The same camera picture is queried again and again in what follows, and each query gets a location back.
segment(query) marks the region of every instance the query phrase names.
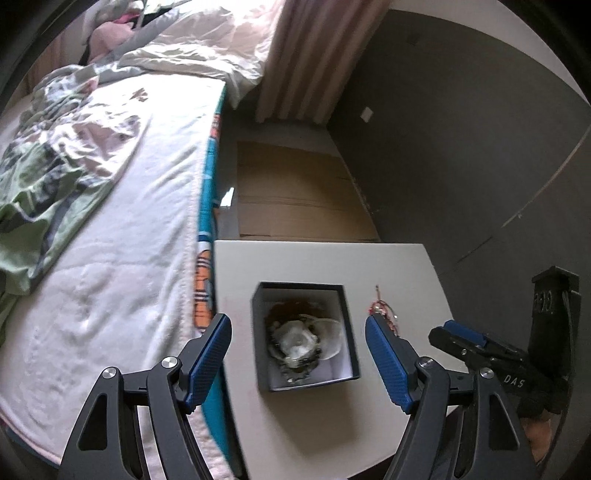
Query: floor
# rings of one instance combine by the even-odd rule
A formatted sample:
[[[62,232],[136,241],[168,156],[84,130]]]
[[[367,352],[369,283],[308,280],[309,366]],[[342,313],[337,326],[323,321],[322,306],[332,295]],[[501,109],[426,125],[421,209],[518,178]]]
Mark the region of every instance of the floor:
[[[280,147],[300,148],[340,157],[330,134],[324,127],[301,122],[267,121],[257,124],[250,112],[237,112],[228,108],[222,114],[219,153],[217,157],[217,192],[221,197],[231,187],[235,188],[229,207],[220,208],[218,238],[238,240],[238,207],[236,167],[238,141],[253,141]]]

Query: clothing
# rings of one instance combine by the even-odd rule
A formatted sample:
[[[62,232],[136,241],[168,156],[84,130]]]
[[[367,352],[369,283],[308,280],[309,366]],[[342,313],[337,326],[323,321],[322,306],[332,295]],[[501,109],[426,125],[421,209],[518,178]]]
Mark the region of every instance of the clothing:
[[[90,35],[90,62],[100,60],[134,34],[132,24],[105,22]]]
[[[98,82],[39,94],[0,161],[0,345],[14,304],[119,180],[149,121],[143,89],[105,105],[92,102]]]

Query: pink curtain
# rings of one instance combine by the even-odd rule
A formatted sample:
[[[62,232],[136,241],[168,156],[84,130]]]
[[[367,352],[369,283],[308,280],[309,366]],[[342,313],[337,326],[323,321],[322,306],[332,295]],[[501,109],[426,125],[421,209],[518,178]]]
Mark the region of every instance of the pink curtain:
[[[389,0],[287,0],[255,119],[325,124]]]

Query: bed sheet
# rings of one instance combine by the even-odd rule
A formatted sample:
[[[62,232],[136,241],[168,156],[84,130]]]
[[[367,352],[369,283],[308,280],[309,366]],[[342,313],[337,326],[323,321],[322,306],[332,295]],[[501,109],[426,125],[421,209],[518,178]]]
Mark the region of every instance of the bed sheet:
[[[105,366],[151,368],[196,335],[195,219],[224,84],[146,74],[94,95],[108,99],[130,83],[148,92],[151,124],[117,187],[17,304],[0,349],[0,417],[56,464]],[[150,475],[164,479],[146,408],[140,417]],[[233,478],[200,409],[189,420],[214,478]]]

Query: open gift box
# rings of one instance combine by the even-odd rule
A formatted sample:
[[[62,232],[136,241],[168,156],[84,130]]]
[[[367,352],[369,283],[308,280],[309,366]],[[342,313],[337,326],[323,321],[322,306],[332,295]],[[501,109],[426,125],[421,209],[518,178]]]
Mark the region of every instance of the open gift box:
[[[343,329],[342,347],[335,356],[319,360],[310,375],[295,384],[282,375],[278,362],[268,350],[265,318],[271,308],[289,300],[305,300],[319,305],[331,319],[337,320]],[[349,310],[342,285],[303,283],[259,283],[252,297],[252,331],[255,347],[255,362],[258,386],[261,391],[284,391],[330,385],[359,378],[359,362],[355,340],[351,330]]]

